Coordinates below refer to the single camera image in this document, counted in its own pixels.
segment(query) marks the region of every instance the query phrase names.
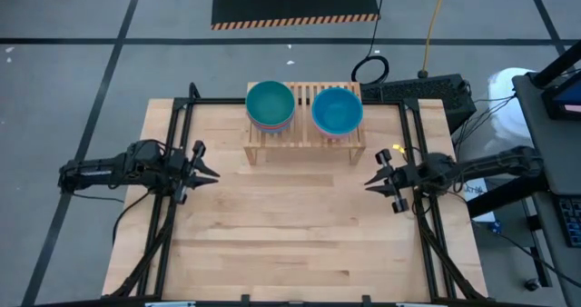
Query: table leg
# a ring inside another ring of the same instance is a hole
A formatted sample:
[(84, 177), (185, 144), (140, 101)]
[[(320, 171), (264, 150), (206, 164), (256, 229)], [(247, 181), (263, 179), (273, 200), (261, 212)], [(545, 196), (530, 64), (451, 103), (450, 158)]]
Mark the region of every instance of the table leg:
[(357, 163), (359, 163), (359, 159), (361, 159), (364, 151), (365, 148), (349, 149), (349, 159), (351, 165), (357, 165)]
[(258, 156), (258, 149), (244, 147), (244, 152), (246, 153), (246, 157), (248, 158), (248, 163), (250, 165), (256, 165), (256, 158)]

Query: yellow cable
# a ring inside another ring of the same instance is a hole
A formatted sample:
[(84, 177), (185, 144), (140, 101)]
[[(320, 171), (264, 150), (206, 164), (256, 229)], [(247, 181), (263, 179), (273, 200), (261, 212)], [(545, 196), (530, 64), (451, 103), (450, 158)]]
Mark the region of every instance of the yellow cable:
[(436, 15), (438, 15), (439, 8), (442, 5), (442, 0), (438, 0), (436, 4), (436, 9), (434, 10), (434, 15), (432, 16), (432, 20), (429, 22), (429, 30), (428, 30), (428, 38), (426, 39), (426, 52), (424, 53), (424, 64), (421, 67), (421, 70), (426, 72), (426, 66), (428, 65), (428, 57), (429, 57), (429, 39), (432, 36), (432, 27), (434, 26), (434, 20), (436, 20)]

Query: gray floor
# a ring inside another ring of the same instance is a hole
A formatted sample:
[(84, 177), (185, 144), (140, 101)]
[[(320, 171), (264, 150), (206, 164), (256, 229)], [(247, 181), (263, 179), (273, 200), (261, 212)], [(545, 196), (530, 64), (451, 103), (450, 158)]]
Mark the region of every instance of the gray floor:
[[(436, 1), (385, 0), (378, 38), (425, 38)], [(576, 0), (543, 1), (562, 39), (581, 38)], [(0, 38), (114, 39), (129, 3), (0, 0)], [(211, 8), (212, 0), (139, 0), (127, 37), (367, 38), (373, 30), (373, 24), (357, 23), (212, 32)], [(434, 37), (550, 39), (533, 0), (444, 0)], [(0, 306), (14, 306), (22, 302), (58, 204), (56, 170), (74, 157), (113, 46), (7, 44), (0, 49), (0, 149), (5, 152), (0, 163)], [(138, 138), (148, 99), (184, 95), (190, 81), (206, 97), (243, 96), (249, 81), (348, 81), (351, 68), (368, 49), (367, 45), (126, 45), (87, 158), (122, 151)], [(389, 59), (389, 80), (414, 78), (421, 67), (421, 45), (378, 45), (374, 50)], [(553, 45), (436, 45), (428, 70), (430, 75), (461, 73), (478, 99), (487, 97), (487, 78), (493, 73), (511, 66), (540, 69), (556, 57)], [(361, 81), (378, 72), (377, 65), (366, 67)], [(488, 131), (483, 127), (470, 138), (467, 156), (481, 151)], [(87, 192), (123, 197), (123, 190)], [(111, 230), (121, 208), (119, 203), (72, 201), (37, 303), (99, 297)], [(491, 296), (505, 302), (562, 302), (555, 288), (523, 291), (521, 284), (534, 274), (534, 267), (519, 251), (482, 248), (480, 253)]]

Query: wooden table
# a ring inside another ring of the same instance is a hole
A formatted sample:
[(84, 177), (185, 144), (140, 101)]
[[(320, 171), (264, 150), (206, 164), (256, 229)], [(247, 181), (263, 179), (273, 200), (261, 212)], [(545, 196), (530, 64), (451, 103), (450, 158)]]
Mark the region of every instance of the wooden table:
[[(150, 101), (143, 139), (164, 141), (171, 106)], [(441, 101), (420, 107), (429, 150), (453, 154)], [(378, 169), (374, 153), (404, 144), (397, 107), (366, 105), (364, 118), (368, 148), (356, 166), (324, 151), (266, 153), (250, 166), (241, 148), (244, 106), (196, 105), (189, 143), (205, 142), (204, 162), (222, 178), (178, 206), (163, 298), (238, 301), (248, 293), (253, 301), (360, 302), (369, 294), (374, 302), (428, 302), (413, 214), (394, 214), (392, 199), (363, 190)], [(415, 133), (411, 114), (409, 120)], [(394, 165), (404, 164), (392, 155)], [(130, 187), (125, 205), (143, 193)], [(411, 192), (403, 193), (411, 202)], [(486, 295), (466, 205), (451, 195), (439, 203), (450, 257)], [(103, 293), (141, 258), (152, 207), (146, 199), (123, 217)], [(438, 258), (434, 263), (444, 296)], [(156, 271), (154, 262), (147, 292)]]

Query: blue bowl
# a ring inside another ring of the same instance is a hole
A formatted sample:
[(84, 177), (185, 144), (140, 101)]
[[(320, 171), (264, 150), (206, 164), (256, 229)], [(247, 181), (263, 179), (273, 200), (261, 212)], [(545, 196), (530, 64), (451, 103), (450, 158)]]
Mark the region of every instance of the blue bowl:
[(339, 138), (355, 130), (363, 118), (361, 100), (344, 88), (329, 88), (315, 97), (312, 119), (319, 131), (329, 138)]
[(256, 84), (246, 96), (246, 111), (255, 123), (275, 132), (284, 130), (294, 115), (292, 91), (284, 84), (267, 81)]

